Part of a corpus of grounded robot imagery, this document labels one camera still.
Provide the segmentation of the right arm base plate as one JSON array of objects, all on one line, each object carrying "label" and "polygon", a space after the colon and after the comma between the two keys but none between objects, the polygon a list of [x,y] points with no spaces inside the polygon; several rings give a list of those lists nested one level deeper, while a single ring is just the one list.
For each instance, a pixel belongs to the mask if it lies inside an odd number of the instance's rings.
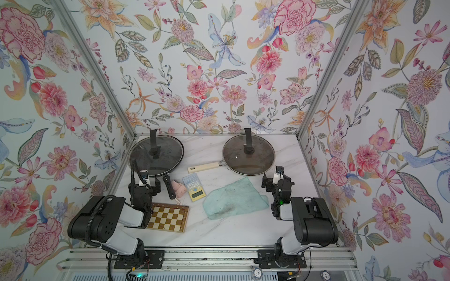
[{"label": "right arm base plate", "polygon": [[287,255],[282,250],[260,249],[254,260],[261,269],[305,269],[307,263],[304,254]]}]

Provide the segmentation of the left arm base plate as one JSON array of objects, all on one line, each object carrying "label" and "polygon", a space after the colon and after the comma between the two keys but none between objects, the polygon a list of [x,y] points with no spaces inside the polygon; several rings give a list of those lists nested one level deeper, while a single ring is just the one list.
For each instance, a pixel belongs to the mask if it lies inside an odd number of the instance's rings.
[{"label": "left arm base plate", "polygon": [[162,269],[164,250],[145,250],[130,256],[118,255],[114,269]]}]

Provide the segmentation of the glass pot lid black handle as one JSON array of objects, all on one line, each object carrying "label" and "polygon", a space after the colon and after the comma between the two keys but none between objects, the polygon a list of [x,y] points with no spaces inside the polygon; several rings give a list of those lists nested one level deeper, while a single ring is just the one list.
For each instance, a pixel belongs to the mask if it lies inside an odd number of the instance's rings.
[{"label": "glass pot lid black handle", "polygon": [[264,138],[245,128],[244,134],[230,138],[223,147],[225,165],[246,176],[264,174],[275,162],[275,150]]}]

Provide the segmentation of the light green cleaning cloth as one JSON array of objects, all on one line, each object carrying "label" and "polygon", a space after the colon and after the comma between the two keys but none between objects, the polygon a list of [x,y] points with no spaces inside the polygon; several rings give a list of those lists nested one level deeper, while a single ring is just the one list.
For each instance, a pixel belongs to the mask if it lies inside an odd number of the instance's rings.
[{"label": "light green cleaning cloth", "polygon": [[203,208],[208,219],[220,220],[268,209],[269,202],[268,197],[261,195],[245,177],[212,191],[205,198]]}]

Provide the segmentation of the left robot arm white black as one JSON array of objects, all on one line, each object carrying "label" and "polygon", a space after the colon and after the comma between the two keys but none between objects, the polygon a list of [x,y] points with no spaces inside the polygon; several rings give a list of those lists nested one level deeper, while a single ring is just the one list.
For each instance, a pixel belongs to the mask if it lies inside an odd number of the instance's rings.
[{"label": "left robot arm white black", "polygon": [[125,198],[114,195],[94,196],[69,223],[67,234],[92,247],[101,248],[130,265],[142,265],[149,261],[144,243],[118,225],[127,228],[146,228],[153,214],[152,198],[161,192],[161,182],[154,185],[129,185],[130,204]]}]

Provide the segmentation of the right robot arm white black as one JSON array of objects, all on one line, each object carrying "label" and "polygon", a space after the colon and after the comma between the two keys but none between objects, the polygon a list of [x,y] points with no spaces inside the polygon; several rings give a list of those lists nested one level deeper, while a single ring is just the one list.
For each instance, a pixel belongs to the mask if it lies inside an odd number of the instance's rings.
[{"label": "right robot arm white black", "polygon": [[281,267],[298,259],[309,248],[324,248],[338,241],[338,228],[323,198],[293,197],[295,183],[288,176],[276,173],[262,177],[261,187],[271,193],[272,215],[278,221],[293,223],[293,231],[274,245],[273,261]]}]

